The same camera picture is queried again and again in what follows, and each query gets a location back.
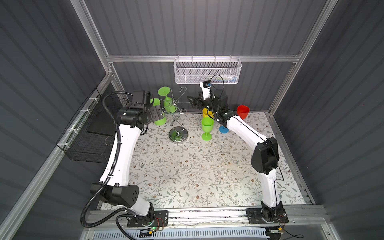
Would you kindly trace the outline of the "green wine glass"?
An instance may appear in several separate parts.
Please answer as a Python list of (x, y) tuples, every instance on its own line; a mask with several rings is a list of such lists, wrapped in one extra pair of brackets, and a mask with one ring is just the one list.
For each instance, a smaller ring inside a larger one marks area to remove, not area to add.
[(204, 141), (210, 141), (212, 139), (211, 131), (214, 128), (214, 123), (215, 123), (214, 119), (210, 117), (205, 117), (202, 119), (202, 130), (204, 132), (202, 134), (202, 139)]
[(152, 114), (151, 122), (155, 125), (161, 126), (166, 123), (166, 117), (162, 111), (160, 99), (151, 99), (150, 113)]
[(169, 87), (161, 87), (158, 90), (158, 95), (164, 97), (164, 108), (168, 113), (175, 113), (177, 108), (173, 103), (173, 99), (169, 97), (171, 89)]

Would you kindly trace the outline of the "red wine glass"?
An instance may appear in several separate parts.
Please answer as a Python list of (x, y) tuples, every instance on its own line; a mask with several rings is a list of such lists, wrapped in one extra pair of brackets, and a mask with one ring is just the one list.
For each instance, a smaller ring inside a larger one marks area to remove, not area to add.
[(245, 120), (250, 112), (250, 108), (245, 105), (240, 105), (237, 107), (237, 114), (242, 119)]

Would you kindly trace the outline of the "chrome wine glass rack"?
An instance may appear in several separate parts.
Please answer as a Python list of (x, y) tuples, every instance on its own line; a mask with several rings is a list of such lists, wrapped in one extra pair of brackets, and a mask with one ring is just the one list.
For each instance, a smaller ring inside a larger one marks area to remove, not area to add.
[(189, 136), (188, 130), (186, 129), (186, 127), (184, 126), (184, 123), (181, 120), (182, 115), (186, 114), (187, 110), (185, 108), (179, 107), (180, 104), (184, 104), (180, 100), (181, 100), (181, 97), (186, 93), (186, 91), (187, 91), (186, 87), (180, 87), (179, 88), (180, 96), (178, 98), (175, 98), (173, 91), (171, 90), (169, 97), (173, 99), (173, 103), (177, 108), (175, 113), (168, 113), (163, 107), (163, 109), (167, 114), (167, 119), (169, 119), (170, 125), (171, 125), (171, 130), (169, 132), (169, 139), (171, 142), (176, 144), (183, 143), (184, 141), (187, 140)]

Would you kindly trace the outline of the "blue wine glass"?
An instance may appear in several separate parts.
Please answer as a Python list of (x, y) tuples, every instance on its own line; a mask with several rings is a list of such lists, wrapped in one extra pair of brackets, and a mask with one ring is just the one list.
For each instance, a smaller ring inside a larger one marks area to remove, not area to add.
[(219, 131), (220, 131), (220, 133), (222, 133), (222, 134), (227, 134), (227, 133), (229, 132), (229, 129), (226, 128), (226, 127), (224, 127), (224, 126), (220, 126), (220, 127), (219, 127)]

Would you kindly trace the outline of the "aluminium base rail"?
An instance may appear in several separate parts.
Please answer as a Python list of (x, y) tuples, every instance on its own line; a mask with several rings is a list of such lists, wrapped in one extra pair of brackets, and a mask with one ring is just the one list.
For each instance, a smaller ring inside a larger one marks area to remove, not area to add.
[[(285, 205), (289, 222), (284, 227), (301, 225), (329, 225), (330, 218), (322, 205)], [(277, 220), (261, 219), (260, 207), (216, 207), (216, 208), (183, 208), (156, 210), (151, 221), (155, 227), (278, 227)]]

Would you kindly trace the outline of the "items in white basket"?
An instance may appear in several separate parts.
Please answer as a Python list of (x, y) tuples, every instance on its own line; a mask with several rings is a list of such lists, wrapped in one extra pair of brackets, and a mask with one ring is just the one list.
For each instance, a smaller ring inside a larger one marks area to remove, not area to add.
[(215, 75), (215, 76), (203, 76), (198, 79), (198, 83), (210, 81), (212, 84), (237, 84), (239, 77), (236, 75)]

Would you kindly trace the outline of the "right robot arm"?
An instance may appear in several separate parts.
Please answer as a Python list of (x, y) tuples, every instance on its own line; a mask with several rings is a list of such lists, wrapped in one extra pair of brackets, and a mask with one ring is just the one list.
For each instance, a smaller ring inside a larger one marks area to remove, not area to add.
[(262, 188), (261, 216), (266, 223), (287, 223), (288, 216), (277, 189), (277, 170), (280, 168), (278, 141), (268, 138), (251, 126), (228, 107), (227, 96), (221, 91), (216, 95), (203, 90), (198, 97), (187, 97), (193, 108), (206, 108), (213, 113), (213, 119), (229, 131), (237, 134), (254, 151), (251, 165), (258, 173)]

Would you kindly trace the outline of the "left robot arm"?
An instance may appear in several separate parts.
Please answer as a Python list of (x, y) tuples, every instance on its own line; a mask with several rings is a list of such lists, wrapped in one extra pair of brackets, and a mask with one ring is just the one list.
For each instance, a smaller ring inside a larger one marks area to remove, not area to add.
[[(115, 128), (115, 139), (106, 169), (97, 183), (91, 185), (92, 198), (81, 213), (81, 224), (93, 228), (106, 222), (120, 212), (130, 212), (140, 224), (147, 225), (154, 220), (153, 204), (139, 194), (139, 187), (129, 183), (129, 170), (137, 140), (146, 134), (149, 124), (164, 118), (160, 106), (154, 105), (151, 93), (134, 91), (132, 100), (113, 114), (107, 104), (107, 96), (102, 100), (103, 107)], [(119, 209), (103, 219), (86, 222), (86, 213), (95, 199), (103, 203), (118, 206)]]

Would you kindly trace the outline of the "yellow wine glass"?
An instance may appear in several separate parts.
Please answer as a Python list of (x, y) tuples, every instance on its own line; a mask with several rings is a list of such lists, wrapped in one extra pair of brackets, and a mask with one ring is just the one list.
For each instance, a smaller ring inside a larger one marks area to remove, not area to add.
[(211, 119), (214, 119), (214, 113), (210, 110), (208, 110), (207, 108), (203, 108), (203, 118), (211, 118)]

